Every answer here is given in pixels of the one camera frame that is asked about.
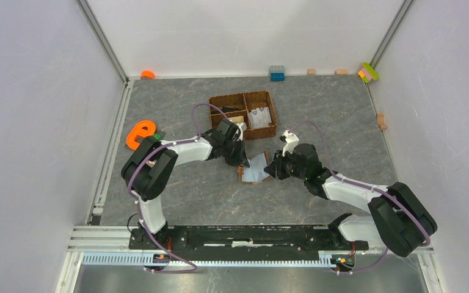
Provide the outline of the brown leather card holder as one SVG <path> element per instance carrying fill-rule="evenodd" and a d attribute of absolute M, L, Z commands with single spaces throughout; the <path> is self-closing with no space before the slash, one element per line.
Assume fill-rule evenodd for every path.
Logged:
<path fill-rule="evenodd" d="M 259 184 L 269 179 L 270 174 L 264 171 L 264 168 L 270 164 L 267 151 L 257 154 L 249 159 L 250 167 L 241 167 L 237 169 L 239 182 L 243 184 Z"/>

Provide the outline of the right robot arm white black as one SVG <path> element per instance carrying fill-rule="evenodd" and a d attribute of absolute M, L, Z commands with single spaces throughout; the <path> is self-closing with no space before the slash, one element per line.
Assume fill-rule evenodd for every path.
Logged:
<path fill-rule="evenodd" d="M 372 186 L 352 180 L 323 166 L 311 144 L 301 143 L 292 152 L 278 150 L 264 171 L 279 180 L 300 179 L 312 195 L 370 214 L 373 232 L 349 219 L 329 231 L 329 243 L 336 249 L 344 249 L 352 241 L 381 241 L 394 254 L 406 257 L 426 245 L 438 230 L 437 222 L 408 185 Z"/>

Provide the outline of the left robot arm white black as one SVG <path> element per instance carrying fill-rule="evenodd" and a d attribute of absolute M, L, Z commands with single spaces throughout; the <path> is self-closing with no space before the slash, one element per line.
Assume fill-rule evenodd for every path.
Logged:
<path fill-rule="evenodd" d="M 138 226 L 151 248 L 167 242 L 167 220 L 162 210 L 163 193 L 176 166 L 219 157 L 232 167 L 249 167 L 245 153 L 245 123 L 227 118 L 216 128 L 183 140 L 143 139 L 125 162 L 121 177 L 138 208 Z"/>

